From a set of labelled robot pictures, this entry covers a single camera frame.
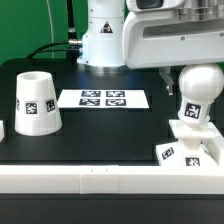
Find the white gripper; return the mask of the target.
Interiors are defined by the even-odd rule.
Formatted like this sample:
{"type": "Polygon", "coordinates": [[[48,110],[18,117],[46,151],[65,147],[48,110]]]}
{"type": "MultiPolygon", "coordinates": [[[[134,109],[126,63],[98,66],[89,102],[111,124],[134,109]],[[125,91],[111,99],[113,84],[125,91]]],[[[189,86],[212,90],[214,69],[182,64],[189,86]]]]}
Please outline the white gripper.
{"type": "Polygon", "coordinates": [[[171,68],[224,61],[224,0],[126,0],[122,36],[125,64],[160,67],[173,95],[171,68]]]}

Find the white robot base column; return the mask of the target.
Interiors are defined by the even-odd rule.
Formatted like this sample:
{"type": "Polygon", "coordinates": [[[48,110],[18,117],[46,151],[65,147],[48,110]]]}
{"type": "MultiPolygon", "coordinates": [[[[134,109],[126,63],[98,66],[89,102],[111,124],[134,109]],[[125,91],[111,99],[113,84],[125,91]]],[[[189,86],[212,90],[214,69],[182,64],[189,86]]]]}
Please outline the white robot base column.
{"type": "Polygon", "coordinates": [[[125,68],[122,31],[125,0],[88,0],[88,29],[82,37],[78,66],[86,71],[115,73],[125,68]]]}

